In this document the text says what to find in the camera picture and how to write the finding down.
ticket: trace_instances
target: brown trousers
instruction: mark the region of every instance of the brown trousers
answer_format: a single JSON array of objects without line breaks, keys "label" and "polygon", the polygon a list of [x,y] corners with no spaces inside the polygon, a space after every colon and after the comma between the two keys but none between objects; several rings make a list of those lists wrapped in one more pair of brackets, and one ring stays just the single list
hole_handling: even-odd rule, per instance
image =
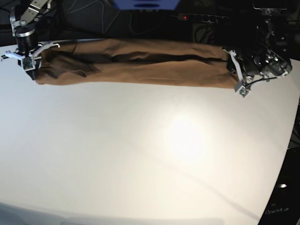
[{"label": "brown trousers", "polygon": [[232,88],[221,47],[194,43],[104,39],[62,44],[43,52],[39,84],[151,83]]}]

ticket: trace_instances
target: wire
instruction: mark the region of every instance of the wire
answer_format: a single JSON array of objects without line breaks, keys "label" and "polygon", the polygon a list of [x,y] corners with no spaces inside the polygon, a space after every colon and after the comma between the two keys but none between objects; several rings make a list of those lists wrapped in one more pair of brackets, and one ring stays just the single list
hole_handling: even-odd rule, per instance
[{"label": "wire", "polygon": [[132,29],[132,17],[133,17],[133,13],[131,13],[131,16],[130,16],[129,30],[130,30],[130,32],[131,32],[132,34],[135,34],[135,35],[141,35],[141,34],[149,33],[149,32],[151,32],[151,31],[153,31],[153,30],[155,30],[155,29],[157,29],[158,27],[161,26],[161,23],[159,23],[158,25],[156,25],[155,27],[152,27],[152,28],[149,29],[149,30],[145,30],[145,31],[143,31],[143,32],[137,33],[137,32],[135,32],[135,31],[133,31],[133,29]]},{"label": "wire", "polygon": [[57,9],[56,9],[56,8],[50,9],[48,12],[44,13],[43,15],[47,15],[47,14],[49,14],[49,13],[51,13],[51,12],[55,11],[55,10],[57,11]]},{"label": "wire", "polygon": [[4,5],[0,6],[0,8],[3,8],[3,7],[7,6],[8,4],[10,4],[10,3],[14,2],[14,1],[16,1],[16,0],[11,0],[11,1],[5,3]]},{"label": "wire", "polygon": [[105,29],[105,31],[104,31],[104,33],[106,33],[109,29],[110,29],[110,27],[112,26],[112,24],[116,21],[116,19],[118,18],[118,16],[120,15],[120,10],[119,10],[119,12],[116,14],[116,16],[112,19],[112,21],[109,23],[109,25],[107,26],[107,28]]},{"label": "wire", "polygon": [[85,9],[85,8],[87,8],[87,7],[91,6],[91,5],[93,5],[93,4],[96,3],[96,2],[99,2],[99,3],[102,4],[102,33],[104,33],[104,3],[103,3],[102,1],[100,1],[100,0],[96,0],[96,1],[93,1],[93,2],[91,2],[91,3],[89,3],[89,4],[87,4],[87,5],[84,6],[84,7],[81,7],[81,8],[75,9],[75,10],[71,10],[71,9],[73,8],[73,6],[76,4],[76,2],[77,2],[77,0],[75,0],[75,1],[73,2],[72,6],[71,6],[71,7],[69,8],[69,10],[67,11],[68,13],[75,13],[75,12],[78,12],[78,11],[80,11],[80,10],[82,10],[82,9]]},{"label": "wire", "polygon": [[263,79],[259,79],[259,80],[257,80],[257,81],[253,81],[253,82],[247,84],[247,85],[246,85],[246,88],[248,89],[248,88],[250,88],[253,84],[258,83],[258,82],[261,82],[261,81],[269,81],[269,80],[273,80],[273,79],[277,79],[277,77],[263,78]]},{"label": "wire", "polygon": [[290,23],[290,22],[299,23],[299,22],[296,21],[296,20],[287,20],[287,22],[288,22],[288,23]]},{"label": "wire", "polygon": [[299,135],[293,130],[292,133],[300,140]]},{"label": "wire", "polygon": [[203,34],[202,38],[200,39],[200,41],[199,41],[200,43],[202,43],[206,39],[207,35],[213,31],[213,29],[208,30],[208,27],[209,27],[209,25],[207,26],[205,33]]},{"label": "wire", "polygon": [[207,44],[211,44],[212,41],[214,41],[214,33],[212,33],[208,38],[207,38]]},{"label": "wire", "polygon": [[10,13],[10,11],[6,8],[0,8],[0,10]]},{"label": "wire", "polygon": [[205,4],[202,1],[197,1],[197,3],[199,3],[200,6],[205,7]]},{"label": "wire", "polygon": [[194,39],[195,39],[195,42],[198,43],[198,41],[197,41],[197,33],[198,33],[199,31],[205,29],[206,27],[207,27],[206,25],[202,25],[202,26],[200,26],[200,27],[197,27],[197,29],[196,29],[195,32],[194,32]]},{"label": "wire", "polygon": [[300,17],[300,9],[299,9],[299,13],[298,13],[298,16],[297,16],[297,22],[299,22],[299,17]]},{"label": "wire", "polygon": [[297,142],[297,141],[294,141],[294,140],[290,140],[290,142],[293,142],[294,144],[298,144],[298,145],[300,145],[300,143],[299,142]]}]

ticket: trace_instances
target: metal bracket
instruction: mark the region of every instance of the metal bracket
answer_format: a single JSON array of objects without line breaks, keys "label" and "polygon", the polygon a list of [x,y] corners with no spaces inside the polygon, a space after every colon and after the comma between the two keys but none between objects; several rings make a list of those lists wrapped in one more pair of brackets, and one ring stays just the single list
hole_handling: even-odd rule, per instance
[{"label": "metal bracket", "polygon": [[47,9],[46,9],[46,11],[44,12],[44,14],[47,13],[47,12],[49,12],[49,10],[51,9],[51,2],[52,2],[52,0],[48,0],[48,1],[47,1]]},{"label": "metal bracket", "polygon": [[236,94],[240,94],[243,96],[243,98],[245,98],[251,92],[251,90],[249,88],[246,88],[247,83],[244,81],[244,76],[243,76],[242,70],[240,68],[240,64],[235,58],[237,55],[236,51],[230,50],[230,51],[226,51],[226,52],[230,54],[231,60],[233,61],[234,65],[235,65],[235,69],[237,71],[238,78],[239,78],[238,83],[234,86],[234,91]]},{"label": "metal bracket", "polygon": [[36,49],[34,52],[30,52],[28,57],[17,54],[16,52],[8,51],[5,53],[5,55],[1,57],[1,60],[8,59],[8,58],[17,59],[21,62],[21,67],[25,72],[31,71],[37,68],[36,60],[41,59],[40,53],[42,53],[42,51],[55,46],[60,47],[60,44],[54,44],[53,41],[49,41],[46,42],[44,45],[39,44],[38,46],[39,48]]},{"label": "metal bracket", "polygon": [[48,0],[33,0],[24,14],[21,16],[20,24],[26,26],[40,12],[41,8],[47,3]]},{"label": "metal bracket", "polygon": [[12,8],[12,10],[10,12],[9,20],[10,20],[10,24],[11,24],[11,30],[13,33],[13,37],[14,37],[16,27],[20,26],[20,21],[15,20],[15,8],[14,7]]}]

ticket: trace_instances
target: white tabletop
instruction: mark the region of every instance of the white tabletop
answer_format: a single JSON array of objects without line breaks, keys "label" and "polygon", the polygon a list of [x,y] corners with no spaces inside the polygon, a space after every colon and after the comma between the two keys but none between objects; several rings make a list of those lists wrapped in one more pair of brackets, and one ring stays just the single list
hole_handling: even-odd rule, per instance
[{"label": "white tabletop", "polygon": [[257,225],[298,106],[293,66],[243,99],[216,88],[39,86],[5,60],[0,202],[82,224]]}]

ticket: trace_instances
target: power strip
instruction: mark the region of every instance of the power strip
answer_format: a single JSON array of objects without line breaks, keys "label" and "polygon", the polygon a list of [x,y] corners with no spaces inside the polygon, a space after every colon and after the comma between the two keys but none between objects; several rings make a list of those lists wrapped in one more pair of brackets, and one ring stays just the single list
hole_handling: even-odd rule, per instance
[{"label": "power strip", "polygon": [[230,23],[228,16],[179,13],[178,19],[192,23]]}]

